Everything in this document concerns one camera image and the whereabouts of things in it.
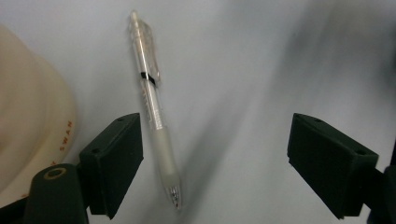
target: transparent pen clip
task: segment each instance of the transparent pen clip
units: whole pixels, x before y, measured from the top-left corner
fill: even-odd
[[[149,74],[156,83],[160,83],[161,77],[155,59],[151,28],[139,20],[134,11],[131,13],[131,30],[134,35],[135,53],[139,61],[140,72]]]

